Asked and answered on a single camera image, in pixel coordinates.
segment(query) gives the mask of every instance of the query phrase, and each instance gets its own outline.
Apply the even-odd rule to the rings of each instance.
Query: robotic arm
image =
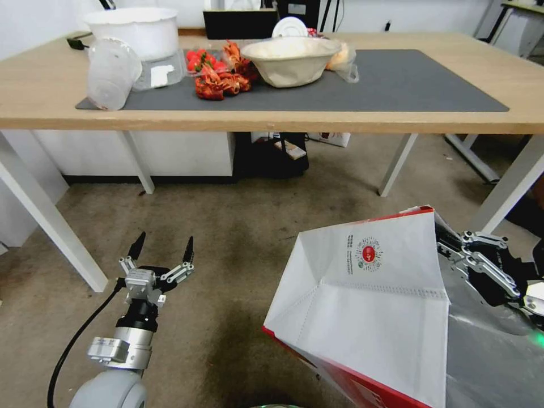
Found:
[[[119,264],[125,278],[119,278],[109,298],[78,330],[62,354],[51,378],[48,392],[48,408],[53,408],[53,393],[57,376],[71,347],[116,293],[127,288],[125,302],[129,304],[124,316],[117,320],[113,337],[95,337],[87,351],[91,360],[99,362],[107,370],[87,381],[76,392],[70,408],[143,408],[147,392],[141,378],[151,358],[151,340],[157,331],[159,309],[169,292],[194,272],[192,264],[193,237],[189,239],[181,265],[173,269],[161,266],[136,266],[146,233],[130,247],[126,258]]]
[[[533,249],[534,262],[522,262],[510,254],[506,237],[459,235],[438,222],[435,231],[439,255],[487,304],[518,309],[544,330],[544,240]]]

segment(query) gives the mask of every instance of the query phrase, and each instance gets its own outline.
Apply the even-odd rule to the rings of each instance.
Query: plastic cup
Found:
[[[103,39],[90,47],[89,61],[88,99],[100,109],[121,109],[142,73],[140,59],[125,43]]]

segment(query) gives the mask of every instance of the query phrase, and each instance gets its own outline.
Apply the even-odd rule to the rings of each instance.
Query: green light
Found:
[[[534,332],[532,332],[529,338],[534,344],[544,349],[544,333],[535,330]]]

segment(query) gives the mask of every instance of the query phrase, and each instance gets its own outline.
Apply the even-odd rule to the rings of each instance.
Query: black container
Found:
[[[278,12],[272,8],[256,11],[204,11],[206,36],[210,40],[245,40],[272,37]]]

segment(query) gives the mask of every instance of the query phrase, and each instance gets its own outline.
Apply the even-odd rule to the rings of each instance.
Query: floor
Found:
[[[310,169],[289,180],[233,185],[74,185],[58,204],[112,280],[141,231],[140,262],[175,266],[189,235],[196,273],[168,294],[143,381],[150,407],[247,408],[291,403],[350,407],[336,390],[261,332],[296,234],[316,227],[430,204],[465,228],[491,187],[441,137],[422,136],[388,198],[376,195],[399,135],[358,135],[347,149],[310,142]],[[474,149],[499,170],[510,161],[485,138]],[[501,139],[512,151],[514,139]],[[537,238],[503,222],[512,252],[526,257]],[[0,257],[2,407],[45,405],[47,384],[67,342],[108,296],[93,293],[42,231]],[[87,360],[94,336],[113,335],[124,313],[117,296],[74,346],[57,384],[58,407],[100,371]]]

